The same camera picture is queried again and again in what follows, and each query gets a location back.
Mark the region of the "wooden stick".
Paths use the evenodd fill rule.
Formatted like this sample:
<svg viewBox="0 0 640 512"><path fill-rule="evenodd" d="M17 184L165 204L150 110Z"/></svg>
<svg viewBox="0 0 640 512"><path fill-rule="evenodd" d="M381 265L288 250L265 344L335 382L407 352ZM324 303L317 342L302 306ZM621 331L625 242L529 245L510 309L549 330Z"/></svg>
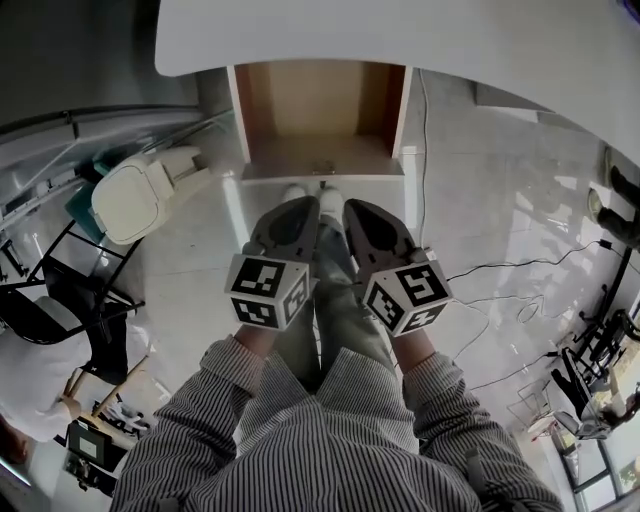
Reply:
<svg viewBox="0 0 640 512"><path fill-rule="evenodd" d="M106 407L116 398L116 395L124 388L124 386L144 367L148 355L142 357L142 359L128 372L125 380L116 385L111 392L99 403L99 405L92 411L91 417L98 418L99 415L106 409Z"/></svg>

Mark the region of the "teal plastic container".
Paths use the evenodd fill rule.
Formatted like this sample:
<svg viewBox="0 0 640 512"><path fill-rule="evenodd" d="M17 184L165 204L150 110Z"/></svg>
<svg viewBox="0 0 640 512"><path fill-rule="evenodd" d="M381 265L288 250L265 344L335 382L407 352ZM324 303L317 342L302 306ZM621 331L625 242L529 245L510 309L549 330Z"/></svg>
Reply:
<svg viewBox="0 0 640 512"><path fill-rule="evenodd" d="M65 204L65 210L95 243L100 243L105 232L94 218L91 198L97 184L108 175L120 160L115 153L105 153L82 163L76 169L76 175L84 180L81 188Z"/></svg>

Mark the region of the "person's grey trousers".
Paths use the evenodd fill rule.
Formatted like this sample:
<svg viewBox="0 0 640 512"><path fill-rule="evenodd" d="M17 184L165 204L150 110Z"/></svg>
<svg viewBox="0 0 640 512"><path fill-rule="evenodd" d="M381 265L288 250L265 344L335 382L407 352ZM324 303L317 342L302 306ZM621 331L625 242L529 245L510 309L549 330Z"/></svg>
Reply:
<svg viewBox="0 0 640 512"><path fill-rule="evenodd" d="M383 338L351 289L356 270L344 229L327 214L320 216L314 270L318 282L312 298L274 342L295 379L307 392L316 392L342 349L392 370Z"/></svg>

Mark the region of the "person's right forearm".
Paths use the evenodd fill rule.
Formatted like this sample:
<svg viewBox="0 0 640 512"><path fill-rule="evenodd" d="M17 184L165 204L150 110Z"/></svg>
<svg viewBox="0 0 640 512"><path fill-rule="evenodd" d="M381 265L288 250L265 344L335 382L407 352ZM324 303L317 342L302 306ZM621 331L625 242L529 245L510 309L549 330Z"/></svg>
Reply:
<svg viewBox="0 0 640 512"><path fill-rule="evenodd" d="M468 449L491 451L504 445L504 431L467 389L461 369L435 350L425 332L396 337L392 348L423 454L460 458Z"/></svg>

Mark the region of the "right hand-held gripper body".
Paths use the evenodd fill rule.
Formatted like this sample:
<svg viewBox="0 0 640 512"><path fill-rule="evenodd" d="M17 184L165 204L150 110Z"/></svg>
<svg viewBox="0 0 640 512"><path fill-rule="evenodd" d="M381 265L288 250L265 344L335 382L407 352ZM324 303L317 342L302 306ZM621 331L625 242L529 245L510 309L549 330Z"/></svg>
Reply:
<svg viewBox="0 0 640 512"><path fill-rule="evenodd" d="M343 225L362 303L389 335L432 324L453 295L431 249L416 245L400 219L367 201L347 200Z"/></svg>

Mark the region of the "person's right white shoe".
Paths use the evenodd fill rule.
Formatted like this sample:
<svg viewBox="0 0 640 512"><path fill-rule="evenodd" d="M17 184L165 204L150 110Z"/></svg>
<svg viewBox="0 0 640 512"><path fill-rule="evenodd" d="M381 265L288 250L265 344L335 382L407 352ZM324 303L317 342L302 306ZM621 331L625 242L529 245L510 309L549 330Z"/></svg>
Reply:
<svg viewBox="0 0 640 512"><path fill-rule="evenodd" d="M318 200L321 215L331 216L338 220L342 218L344 199L338 189L334 187L321 189L319 191Z"/></svg>

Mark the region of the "white desk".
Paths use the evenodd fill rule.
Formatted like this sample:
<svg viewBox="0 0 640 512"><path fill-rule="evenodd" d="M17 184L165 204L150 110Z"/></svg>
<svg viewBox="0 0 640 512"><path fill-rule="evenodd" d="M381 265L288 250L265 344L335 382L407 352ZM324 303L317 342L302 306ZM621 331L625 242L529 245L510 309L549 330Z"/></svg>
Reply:
<svg viewBox="0 0 640 512"><path fill-rule="evenodd" d="M640 166L640 24L617 0L161 0L162 75L294 58L482 82L556 112Z"/></svg>

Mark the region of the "window with black frame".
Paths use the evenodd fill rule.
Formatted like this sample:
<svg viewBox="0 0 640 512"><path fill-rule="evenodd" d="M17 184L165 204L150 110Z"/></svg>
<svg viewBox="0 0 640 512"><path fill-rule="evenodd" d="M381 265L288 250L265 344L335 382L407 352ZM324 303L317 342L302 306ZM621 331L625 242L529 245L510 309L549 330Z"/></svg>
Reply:
<svg viewBox="0 0 640 512"><path fill-rule="evenodd" d="M604 440L557 436L562 465L578 512L640 512L640 427L622 426Z"/></svg>

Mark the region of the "white drawer with wooden inside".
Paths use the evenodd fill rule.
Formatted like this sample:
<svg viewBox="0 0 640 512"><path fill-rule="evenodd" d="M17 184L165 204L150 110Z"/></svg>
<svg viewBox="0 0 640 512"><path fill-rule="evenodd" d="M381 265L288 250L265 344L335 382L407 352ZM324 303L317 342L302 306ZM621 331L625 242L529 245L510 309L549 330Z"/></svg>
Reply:
<svg viewBox="0 0 640 512"><path fill-rule="evenodd" d="M413 70L298 59L230 66L246 183L399 180Z"/></svg>

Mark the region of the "person's striped shirt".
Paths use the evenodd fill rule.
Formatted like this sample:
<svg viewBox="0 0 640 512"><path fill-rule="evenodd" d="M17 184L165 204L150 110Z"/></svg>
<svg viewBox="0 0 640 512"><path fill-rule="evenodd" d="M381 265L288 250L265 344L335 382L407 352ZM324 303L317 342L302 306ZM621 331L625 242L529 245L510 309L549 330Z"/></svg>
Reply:
<svg viewBox="0 0 640 512"><path fill-rule="evenodd" d="M497 450L432 458L414 434L403 378L342 350L315 394L265 359L219 453L190 438L128 456L110 512L563 512L504 431Z"/></svg>

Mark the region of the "person's left forearm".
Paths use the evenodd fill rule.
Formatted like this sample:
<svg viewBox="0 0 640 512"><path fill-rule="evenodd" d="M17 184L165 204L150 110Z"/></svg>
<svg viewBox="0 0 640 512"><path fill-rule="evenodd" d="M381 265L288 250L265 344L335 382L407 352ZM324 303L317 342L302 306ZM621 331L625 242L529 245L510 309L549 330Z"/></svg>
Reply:
<svg viewBox="0 0 640 512"><path fill-rule="evenodd" d="M276 333L250 326L214 342L200 367L157 413L145 439L171 443L194 438L219 453L232 452L232 435L245 405L255 395Z"/></svg>

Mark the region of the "cream plastic trash bin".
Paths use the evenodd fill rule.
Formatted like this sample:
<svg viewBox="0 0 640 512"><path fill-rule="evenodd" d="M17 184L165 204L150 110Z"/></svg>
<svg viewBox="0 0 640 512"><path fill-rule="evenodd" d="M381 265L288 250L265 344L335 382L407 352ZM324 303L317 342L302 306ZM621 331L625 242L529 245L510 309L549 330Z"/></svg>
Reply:
<svg viewBox="0 0 640 512"><path fill-rule="evenodd" d="M138 153L96 185L91 197L96 222L111 242L132 244L165 224L212 178L195 146Z"/></svg>

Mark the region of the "black tablet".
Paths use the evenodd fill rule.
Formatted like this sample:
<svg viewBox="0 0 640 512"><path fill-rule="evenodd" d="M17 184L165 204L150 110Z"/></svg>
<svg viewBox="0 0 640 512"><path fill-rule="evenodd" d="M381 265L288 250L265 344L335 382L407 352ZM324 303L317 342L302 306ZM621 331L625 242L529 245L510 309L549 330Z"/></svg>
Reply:
<svg viewBox="0 0 640 512"><path fill-rule="evenodd" d="M113 472L118 465L118 449L112 438L94 427L74 421L68 426L68 449L100 468Z"/></svg>

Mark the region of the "black folding chair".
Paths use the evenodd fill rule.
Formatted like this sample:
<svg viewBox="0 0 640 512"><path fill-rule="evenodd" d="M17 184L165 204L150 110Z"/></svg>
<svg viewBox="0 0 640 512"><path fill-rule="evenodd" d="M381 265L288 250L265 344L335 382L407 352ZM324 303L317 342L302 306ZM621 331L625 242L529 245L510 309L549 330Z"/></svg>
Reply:
<svg viewBox="0 0 640 512"><path fill-rule="evenodd" d="M0 323L25 341L39 346L52 346L85 334L92 355L82 369L111 385L121 385L129 376L126 350L126 319L145 305L134 301L115 287L115 281L140 245L138 241L120 254L72 231L70 222L54 240L24 282L0 284ZM113 274L102 280L86 276L59 261L52 253L65 236L73 237L101 252L114 256L120 263ZM44 312L22 291L43 285L48 297L64 306L79 320L79 325L66 328Z"/></svg>

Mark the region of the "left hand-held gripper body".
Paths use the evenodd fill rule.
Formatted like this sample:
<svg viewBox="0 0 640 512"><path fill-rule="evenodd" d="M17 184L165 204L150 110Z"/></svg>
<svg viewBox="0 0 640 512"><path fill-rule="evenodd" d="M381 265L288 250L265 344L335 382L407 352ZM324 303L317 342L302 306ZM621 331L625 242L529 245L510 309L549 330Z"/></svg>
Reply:
<svg viewBox="0 0 640 512"><path fill-rule="evenodd" d="M315 197L304 196L258 220L225 284L238 322L284 331L298 315L311 295L319 210Z"/></svg>

